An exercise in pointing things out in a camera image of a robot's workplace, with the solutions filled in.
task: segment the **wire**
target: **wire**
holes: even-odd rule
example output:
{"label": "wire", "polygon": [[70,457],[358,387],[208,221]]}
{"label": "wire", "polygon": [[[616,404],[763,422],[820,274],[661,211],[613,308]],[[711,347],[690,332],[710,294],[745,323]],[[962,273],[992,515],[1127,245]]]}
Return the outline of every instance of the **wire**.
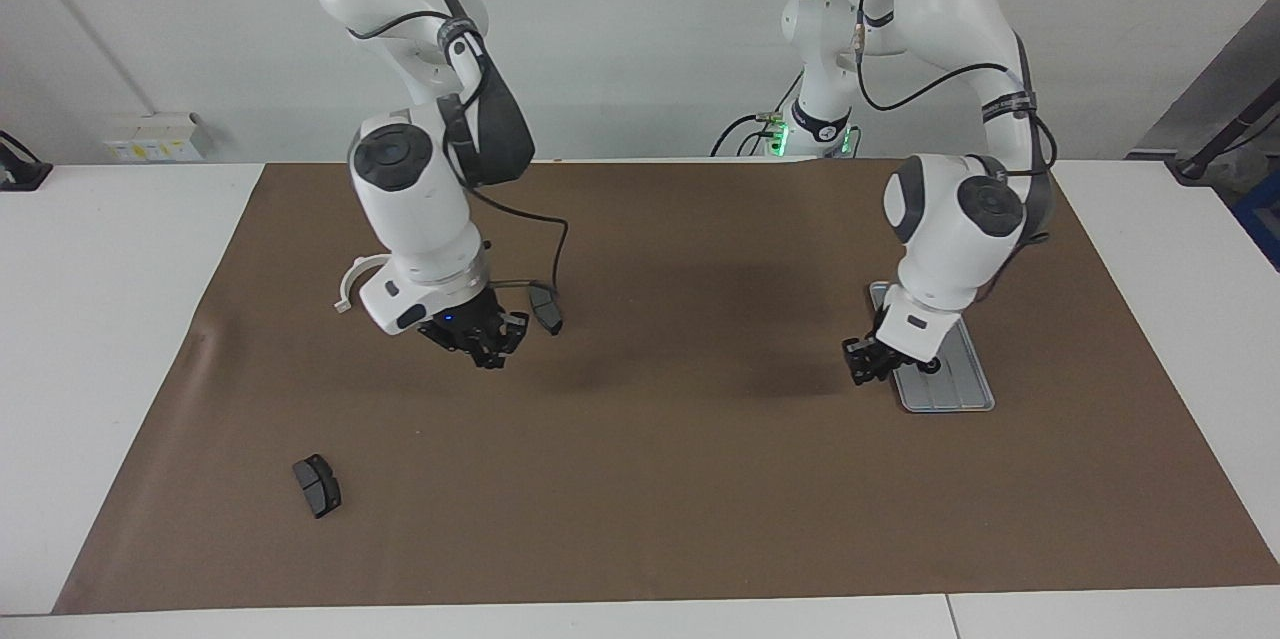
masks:
{"label": "wire", "polygon": [[390,29],[394,29],[396,27],[399,27],[401,24],[407,23],[407,20],[415,20],[415,19],[453,20],[454,17],[453,15],[448,15],[448,14],[442,14],[439,12],[430,12],[430,10],[415,12],[412,14],[399,15],[399,18],[388,20],[387,24],[383,24],[381,27],[375,28],[375,29],[372,29],[372,32],[366,33],[366,35],[361,35],[361,33],[356,32],[356,29],[347,29],[347,32],[349,32],[352,37],[360,38],[360,41],[365,41],[366,38],[380,37],[384,33],[390,32]]}
{"label": "wire", "polygon": [[[858,23],[859,24],[864,23],[864,20],[867,20],[867,14],[863,10],[864,6],[867,6],[867,0],[858,0]],[[877,111],[892,111],[892,110],[896,110],[896,109],[902,109],[904,106],[906,106],[910,102],[918,100],[919,97],[923,97],[928,92],[932,92],[933,90],[941,87],[942,85],[950,82],[951,79],[955,79],[956,77],[961,77],[964,74],[970,73],[970,70],[1000,70],[1000,73],[1002,73],[1002,74],[1011,74],[1010,69],[1005,64],[995,64],[995,61],[983,61],[982,64],[970,64],[969,67],[961,67],[960,69],[956,69],[956,70],[948,70],[948,73],[946,73],[945,76],[942,76],[942,77],[940,77],[937,79],[933,79],[933,82],[928,83],[928,86],[924,87],[923,90],[915,92],[914,95],[911,95],[909,97],[905,97],[905,100],[899,101],[899,102],[891,102],[891,105],[884,106],[884,105],[881,105],[881,102],[877,102],[876,100],[873,100],[873,97],[870,96],[870,93],[867,91],[867,78],[863,74],[863,54],[861,53],[858,53],[858,61],[856,61],[856,64],[858,64],[858,87],[859,87],[859,90],[863,93],[863,100],[865,100],[868,102],[868,105],[872,109],[877,110]],[[1042,169],[1032,169],[1029,172],[1010,172],[1009,173],[1010,177],[1041,177],[1043,174],[1048,174],[1053,169],[1053,165],[1057,164],[1057,158],[1059,158],[1057,137],[1053,136],[1053,132],[1048,128],[1048,124],[1046,124],[1044,120],[1039,118],[1039,114],[1037,114],[1037,111],[1028,111],[1028,114],[1030,115],[1032,123],[1037,124],[1037,127],[1039,127],[1039,129],[1042,129],[1042,132],[1044,132],[1044,137],[1048,138],[1048,143],[1050,143],[1050,147],[1051,147],[1051,159],[1043,165]]]}
{"label": "wire", "polygon": [[507,279],[503,282],[489,282],[489,286],[494,289],[526,289],[529,287],[536,287],[539,289],[547,289],[548,292],[556,293],[556,289],[553,289],[550,284],[540,279]]}
{"label": "wire", "polygon": [[[531,214],[530,211],[522,211],[522,210],[518,210],[518,209],[513,209],[513,207],[509,207],[509,206],[504,205],[503,202],[499,202],[497,200],[489,198],[484,193],[480,193],[479,191],[476,191],[462,177],[461,170],[458,170],[458,166],[456,165],[456,163],[453,160],[453,152],[452,152],[452,147],[451,147],[451,143],[449,143],[448,134],[444,136],[444,159],[445,159],[445,163],[449,165],[449,169],[452,169],[453,177],[457,178],[458,184],[462,184],[462,188],[467,193],[470,193],[472,197],[475,197],[476,200],[479,200],[480,202],[484,202],[485,205],[488,205],[488,206],[490,206],[490,207],[493,207],[493,209],[495,209],[495,210],[498,210],[498,211],[500,211],[503,214],[509,214],[511,216],[516,216],[516,218],[520,218],[520,219],[527,219],[530,222],[540,222],[543,224],[557,224],[557,225],[561,225],[561,238],[559,238],[559,243],[556,247],[556,259],[552,263],[552,283],[550,283],[550,291],[552,291],[552,293],[558,295],[559,293],[559,265],[561,265],[561,259],[563,259],[563,256],[564,256],[564,245],[568,242],[568,232],[570,232],[568,220],[567,219],[561,219],[558,216],[543,216],[540,214]],[[509,287],[521,287],[521,286],[522,287],[539,287],[539,286],[543,286],[540,282],[536,282],[536,280],[502,282],[500,284],[502,284],[502,287],[498,287],[498,288],[509,288]]]}
{"label": "wire", "polygon": [[[795,92],[796,87],[800,86],[800,79],[804,79],[804,69],[801,69],[800,73],[796,74],[796,79],[795,82],[791,82],[791,87],[787,88],[787,93],[782,95],[782,99],[778,100],[778,106],[773,109],[773,114],[777,114],[777,111],[782,111],[782,106],[786,106],[787,100],[791,99],[791,92]],[[756,138],[755,146],[751,147],[751,156],[755,156],[755,151],[760,150],[760,138],[768,138],[768,137]]]}
{"label": "wire", "polygon": [[1235,142],[1231,147],[1222,150],[1222,152],[1233,152],[1239,147],[1245,147],[1248,146],[1248,143],[1258,141],[1260,138],[1262,138],[1262,134],[1266,134],[1268,131],[1271,131],[1272,127],[1276,125],[1276,120],[1280,120],[1280,114],[1276,114],[1275,117],[1271,118],[1271,120],[1267,120],[1267,124],[1263,128],[1257,129],[1257,132],[1254,132],[1252,137],[1249,137],[1248,140],[1242,140],[1240,142]]}
{"label": "wire", "polygon": [[29,156],[32,161],[36,161],[36,164],[44,164],[42,161],[40,161],[40,158],[36,156],[36,152],[32,152],[31,150],[27,149],[27,143],[22,143],[18,140],[13,138],[13,134],[10,134],[9,132],[0,132],[0,140],[12,143],[14,149]]}
{"label": "wire", "polygon": [[854,145],[854,155],[849,158],[850,160],[858,159],[858,152],[863,149],[863,128],[854,127],[852,131],[858,132],[858,143]]}
{"label": "wire", "polygon": [[746,138],[742,140],[741,146],[737,147],[737,156],[742,156],[742,152],[746,151],[746,143],[750,142],[751,140],[755,140],[755,146],[760,146],[760,140],[768,140],[771,137],[773,137],[771,132],[756,132],[754,134],[748,134]]}
{"label": "wire", "polygon": [[982,302],[991,298],[991,295],[996,292],[996,286],[1000,284],[1000,279],[1005,275],[1005,270],[1014,264],[1014,260],[1018,259],[1018,255],[1023,254],[1023,250],[1025,250],[1027,247],[1039,246],[1042,243],[1048,242],[1048,239],[1050,239],[1048,232],[1042,232],[1027,239],[1025,242],[1019,243],[1018,247],[1015,247],[1014,254],[1009,255],[1009,259],[1005,260],[1005,264],[1000,266],[1000,271],[997,271],[996,275],[992,277],[991,282],[987,283],[987,288],[982,293],[979,293],[978,298],[975,298],[973,303],[980,305]]}
{"label": "wire", "polygon": [[[867,14],[863,10],[864,6],[867,6],[867,0],[858,0],[858,23],[859,24],[863,24],[864,20],[867,20]],[[870,106],[872,109],[874,109],[877,111],[892,111],[892,110],[902,109],[904,106],[906,106],[910,102],[918,100],[919,97],[923,97],[928,92],[932,92],[933,90],[941,87],[942,85],[946,85],[951,79],[955,79],[956,77],[960,77],[960,76],[970,73],[970,70],[989,69],[989,70],[1000,70],[1000,73],[1002,73],[1002,74],[1009,74],[1009,68],[1006,65],[1002,65],[1002,64],[992,64],[992,61],[983,61],[983,64],[970,64],[969,67],[963,67],[963,68],[956,69],[956,70],[948,70],[947,74],[945,74],[943,77],[940,77],[938,79],[933,79],[933,82],[929,86],[924,87],[923,90],[915,92],[914,95],[911,95],[909,97],[905,97],[905,100],[902,100],[902,101],[891,102],[891,105],[881,105],[881,102],[877,102],[876,100],[873,100],[870,92],[867,91],[867,78],[863,74],[863,54],[860,51],[858,53],[858,61],[856,61],[856,64],[858,64],[858,87],[863,92],[863,100],[865,100],[868,102],[868,106]]]}
{"label": "wire", "polygon": [[1046,161],[1041,169],[1032,169],[1029,172],[1010,172],[1009,173],[1010,177],[1043,177],[1051,173],[1053,165],[1057,164],[1057,151],[1059,151],[1057,137],[1053,136],[1053,132],[1048,128],[1048,124],[1044,124],[1044,120],[1039,118],[1039,114],[1036,114],[1036,111],[1030,111],[1030,118],[1033,123],[1037,124],[1037,127],[1039,127],[1041,132],[1044,132],[1044,137],[1048,140],[1048,146],[1050,146],[1048,161]]}
{"label": "wire", "polygon": [[716,141],[716,146],[712,147],[712,152],[708,156],[718,155],[719,149],[724,146],[724,141],[728,138],[730,134],[733,133],[733,129],[737,129],[739,127],[741,127],[741,124],[749,124],[751,123],[751,120],[759,120],[759,119],[756,119],[755,114],[748,114],[737,120],[733,120],[733,123],[728,125],[728,129],[724,129],[724,133],[721,134],[721,138]]}

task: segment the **gray metal plate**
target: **gray metal plate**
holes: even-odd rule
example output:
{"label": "gray metal plate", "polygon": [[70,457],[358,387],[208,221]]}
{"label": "gray metal plate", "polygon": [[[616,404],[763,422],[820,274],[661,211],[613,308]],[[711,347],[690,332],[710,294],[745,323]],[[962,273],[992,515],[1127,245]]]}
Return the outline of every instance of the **gray metal plate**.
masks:
{"label": "gray metal plate", "polygon": [[[881,307],[890,284],[872,284],[872,302]],[[942,371],[928,375],[914,366],[904,366],[893,373],[893,384],[906,411],[914,414],[957,414],[991,411],[996,397],[987,384],[982,362],[973,348],[973,338],[961,319],[947,334],[938,353]]]}

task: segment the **white wall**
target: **white wall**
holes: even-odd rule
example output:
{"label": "white wall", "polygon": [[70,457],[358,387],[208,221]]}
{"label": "white wall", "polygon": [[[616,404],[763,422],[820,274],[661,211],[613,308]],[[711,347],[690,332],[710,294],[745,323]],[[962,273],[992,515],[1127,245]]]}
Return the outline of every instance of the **white wall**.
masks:
{"label": "white wall", "polygon": [[[220,159],[340,160],[358,120],[407,102],[389,70],[355,50],[315,0],[72,1],[160,110],[197,111],[211,125]],[[1120,158],[1265,0],[1002,1],[1065,154]],[[786,0],[485,3],[490,47],[545,158],[707,152],[728,120],[772,109],[799,69],[778,29]],[[137,110],[127,87],[104,77],[109,65],[91,45],[81,56],[69,51],[77,41],[67,15],[45,1],[0,6],[3,77],[20,67],[36,78],[63,108],[60,123],[92,127],[95,115]],[[869,65],[869,76],[890,99],[936,70],[893,59]],[[0,92],[14,101],[9,87]],[[892,117],[855,111],[870,155],[983,146],[963,86]],[[40,143],[59,132],[40,120],[46,114],[4,118]],[[67,149],[52,159],[100,156]]]}

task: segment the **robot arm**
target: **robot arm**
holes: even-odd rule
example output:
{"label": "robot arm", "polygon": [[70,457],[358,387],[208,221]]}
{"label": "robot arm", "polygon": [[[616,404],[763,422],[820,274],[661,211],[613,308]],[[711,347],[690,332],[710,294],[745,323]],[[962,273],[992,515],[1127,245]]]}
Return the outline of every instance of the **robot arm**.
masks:
{"label": "robot arm", "polygon": [[360,274],[380,266],[360,296],[384,332],[416,329],[466,352],[476,366],[500,369],[529,318],[498,303],[466,188],[518,179],[534,143],[485,49],[484,6],[479,0],[320,4],[357,45],[388,61],[417,105],[366,120],[352,143],[352,182],[389,255],[357,260],[343,296]]}
{"label": "robot arm", "polygon": [[[874,102],[864,56],[910,54],[947,77],[963,76],[982,102],[988,155],[919,155],[891,179],[884,210],[906,257],[874,330],[845,344],[859,384],[904,365],[936,371],[960,314],[1021,246],[1041,238],[1052,213],[1027,54],[997,0],[794,0],[787,14],[800,6],[800,27],[806,3],[808,35],[788,35],[801,45],[805,88],[787,118],[786,152],[826,152],[838,141],[806,131],[812,108],[827,111],[819,119],[847,115],[859,90],[874,109],[902,105]],[[838,46],[828,35],[846,41]]]}

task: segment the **wall socket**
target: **wall socket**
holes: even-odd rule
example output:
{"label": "wall socket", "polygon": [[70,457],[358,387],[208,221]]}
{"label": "wall socket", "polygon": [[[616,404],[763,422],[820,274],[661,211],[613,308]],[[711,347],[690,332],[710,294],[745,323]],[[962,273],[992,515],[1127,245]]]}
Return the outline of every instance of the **wall socket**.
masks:
{"label": "wall socket", "polygon": [[193,114],[115,119],[105,143],[116,161],[205,161],[212,142]]}

